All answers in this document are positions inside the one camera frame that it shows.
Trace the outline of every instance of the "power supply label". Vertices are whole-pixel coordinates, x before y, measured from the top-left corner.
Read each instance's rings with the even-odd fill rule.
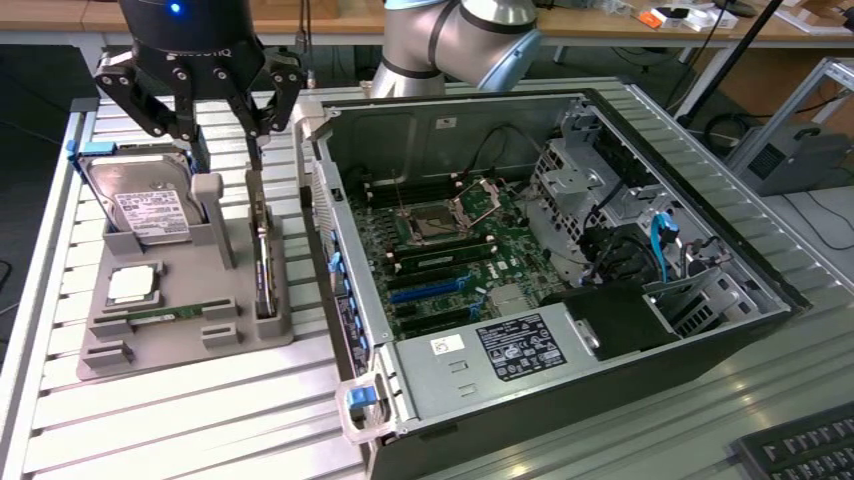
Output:
[[[477,329],[497,378],[504,382],[565,363],[538,314]]]

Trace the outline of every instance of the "green circuit board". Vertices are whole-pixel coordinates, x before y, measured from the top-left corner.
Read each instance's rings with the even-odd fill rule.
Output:
[[[526,222],[518,225],[517,220],[524,213],[514,207],[509,195],[502,190],[498,191],[500,207],[464,232],[449,228],[448,222],[457,224],[453,220],[448,220],[452,208],[449,200],[404,205],[406,215],[401,215],[398,206],[368,208],[364,201],[352,197],[350,201],[361,244],[372,266],[376,289],[385,316],[398,340],[500,317],[501,311],[489,296],[489,292],[496,287],[512,284],[517,286],[520,295],[513,299],[516,308],[521,308],[525,304],[526,308],[536,308],[538,301],[548,294],[564,290],[564,284],[542,255],[541,247],[525,225]],[[490,195],[484,189],[474,187],[461,197],[461,203],[466,216],[473,220],[490,209]],[[418,238],[418,234],[413,235],[417,231],[418,212],[426,212],[428,219],[438,219],[433,223],[429,223],[432,220],[421,222],[421,232],[432,234],[428,238]],[[485,246],[453,247],[453,242],[461,243],[465,239],[484,238],[486,235],[492,236],[493,240]],[[417,257],[426,258],[418,265],[446,261],[452,256],[454,260],[461,257],[461,260],[457,260],[461,263],[445,267],[436,266],[437,268],[428,267],[424,273],[429,275],[434,272],[442,275],[441,281],[394,288],[394,282],[398,283],[401,279],[405,282],[406,278],[420,277],[418,273],[401,275],[400,270],[394,271],[386,252],[393,250],[409,253],[418,251],[424,245],[434,246],[437,250]],[[450,247],[442,250],[442,245],[450,245]],[[390,302],[392,294],[396,292],[429,287],[453,279],[464,279],[464,286],[456,292],[408,302]]]

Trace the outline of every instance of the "sticker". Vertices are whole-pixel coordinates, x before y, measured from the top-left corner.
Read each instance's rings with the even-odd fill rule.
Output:
[[[430,260],[424,260],[422,262],[417,262],[418,267],[428,267],[429,265],[437,265],[440,263],[446,263],[453,260],[453,257],[438,257]]]
[[[465,345],[462,345],[462,337],[458,335],[436,338],[429,341],[429,345],[432,346],[433,355],[441,355],[442,353],[454,352],[465,348]]]
[[[436,119],[436,130],[444,130],[445,128],[456,128],[456,117]]]
[[[115,201],[137,237],[189,233],[183,209],[174,190],[117,193]]]
[[[477,336],[494,375],[504,382],[565,363],[538,314],[481,327]]]

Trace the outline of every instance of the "hard drive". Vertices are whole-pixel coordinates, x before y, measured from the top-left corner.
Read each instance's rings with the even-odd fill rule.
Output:
[[[194,164],[171,145],[87,144],[74,167],[106,214],[110,231],[133,232],[139,244],[189,240],[189,227],[205,223],[190,194]]]

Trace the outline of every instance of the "white sticker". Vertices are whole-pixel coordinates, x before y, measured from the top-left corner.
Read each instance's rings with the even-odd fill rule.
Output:
[[[456,128],[456,117],[436,119],[436,130],[444,130],[445,128]]]
[[[441,355],[442,353],[454,352],[465,348],[465,345],[462,345],[462,337],[458,335],[436,338],[429,341],[429,345],[432,346],[433,355]]]
[[[189,233],[181,201],[174,190],[117,193],[115,200],[137,237]]]

